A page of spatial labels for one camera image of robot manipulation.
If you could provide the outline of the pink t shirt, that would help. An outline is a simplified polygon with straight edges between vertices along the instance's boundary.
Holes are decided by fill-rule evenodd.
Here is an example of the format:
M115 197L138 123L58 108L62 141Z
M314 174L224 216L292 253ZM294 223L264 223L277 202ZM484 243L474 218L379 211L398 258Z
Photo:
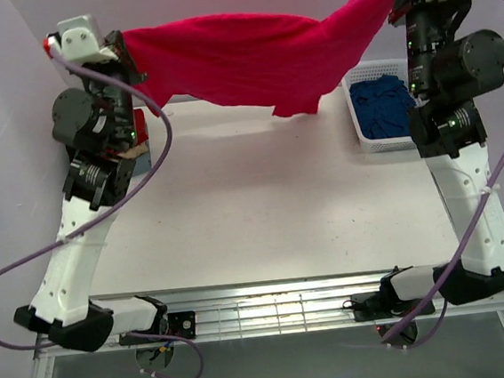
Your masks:
M323 20L288 14L197 16L124 32L163 107L175 95L219 106L271 107L276 117L314 115L356 66L395 0L348 0Z

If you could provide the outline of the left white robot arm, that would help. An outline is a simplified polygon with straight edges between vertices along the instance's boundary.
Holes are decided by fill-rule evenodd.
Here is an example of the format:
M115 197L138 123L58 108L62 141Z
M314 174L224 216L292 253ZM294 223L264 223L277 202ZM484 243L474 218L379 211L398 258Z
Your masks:
M47 335L64 349L94 352L112 334L160 326L166 307L136 295L118 304L89 298L106 235L115 220L105 212L122 202L135 165L148 151L148 129L132 96L112 84L83 77L82 87L52 104L52 137L68 152L57 234L42 284L13 320Z

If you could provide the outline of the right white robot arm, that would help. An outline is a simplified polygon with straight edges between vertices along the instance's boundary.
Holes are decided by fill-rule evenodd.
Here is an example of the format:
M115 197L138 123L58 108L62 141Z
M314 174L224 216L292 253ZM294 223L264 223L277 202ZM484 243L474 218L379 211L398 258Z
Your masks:
M432 174L455 234L439 266L395 268L380 281L387 307L439 294L461 305L504 291L504 211L474 100L504 84L504 39L490 29L457 37L472 0L395 0L388 21L404 26L410 133Z

